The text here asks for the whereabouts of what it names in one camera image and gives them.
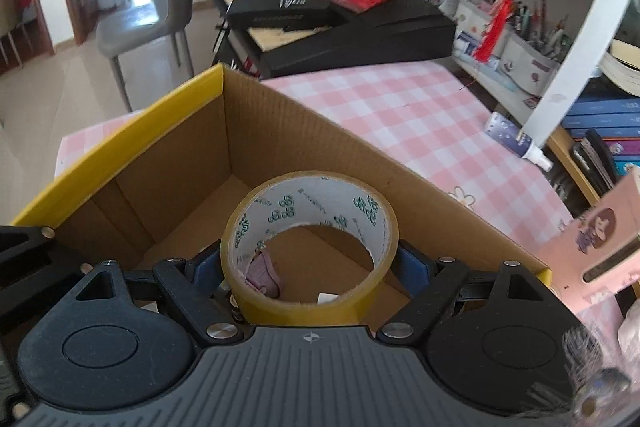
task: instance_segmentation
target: crosshair symbol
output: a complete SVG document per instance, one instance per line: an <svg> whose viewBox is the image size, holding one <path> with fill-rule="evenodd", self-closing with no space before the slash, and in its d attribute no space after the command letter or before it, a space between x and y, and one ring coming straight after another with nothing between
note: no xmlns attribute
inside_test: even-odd
<svg viewBox="0 0 640 427"><path fill-rule="evenodd" d="M313 344L315 341L319 341L322 337L317 333L314 333L313 331L309 331L308 333L303 335L302 338L305 339L308 343Z"/></svg>

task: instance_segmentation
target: pink tissue box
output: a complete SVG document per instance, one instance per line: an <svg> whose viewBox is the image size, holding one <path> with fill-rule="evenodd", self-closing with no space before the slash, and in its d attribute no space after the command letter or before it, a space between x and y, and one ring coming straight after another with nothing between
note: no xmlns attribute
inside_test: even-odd
<svg viewBox="0 0 640 427"><path fill-rule="evenodd" d="M553 292L578 313L640 279L639 232L640 168L634 166L536 257L553 272Z"/></svg>

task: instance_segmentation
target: hanging ornament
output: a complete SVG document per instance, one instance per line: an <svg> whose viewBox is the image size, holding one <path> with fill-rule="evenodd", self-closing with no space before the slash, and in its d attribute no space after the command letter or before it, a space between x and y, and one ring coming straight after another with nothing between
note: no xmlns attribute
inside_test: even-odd
<svg viewBox="0 0 640 427"><path fill-rule="evenodd" d="M487 62L494 51L495 45L500 39L502 30L506 26L507 19L513 11L515 0L497 0L491 8L489 15L493 18L487 26L482 42L475 50L473 57L479 62Z"/></svg>

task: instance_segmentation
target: packing tape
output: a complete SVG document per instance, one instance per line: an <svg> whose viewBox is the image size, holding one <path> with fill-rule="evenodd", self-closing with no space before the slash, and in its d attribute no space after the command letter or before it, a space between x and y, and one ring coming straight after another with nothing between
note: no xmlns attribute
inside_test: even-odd
<svg viewBox="0 0 640 427"><path fill-rule="evenodd" d="M278 301L248 286L244 274L255 249L280 232L305 225L326 225L350 233L369 251L373 270L355 288L325 304ZM378 191L341 174L294 172L252 190L238 205L222 236L222 270L250 323L352 325L373 304L397 249L398 220Z"/></svg>

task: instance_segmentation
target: shelf post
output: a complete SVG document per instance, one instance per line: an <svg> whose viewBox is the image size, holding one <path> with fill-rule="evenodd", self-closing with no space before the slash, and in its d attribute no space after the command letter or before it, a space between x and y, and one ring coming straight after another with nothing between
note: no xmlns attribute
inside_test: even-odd
<svg viewBox="0 0 640 427"><path fill-rule="evenodd" d="M594 0L562 67L524 125L524 132L542 146L584 89L616 34L629 0Z"/></svg>

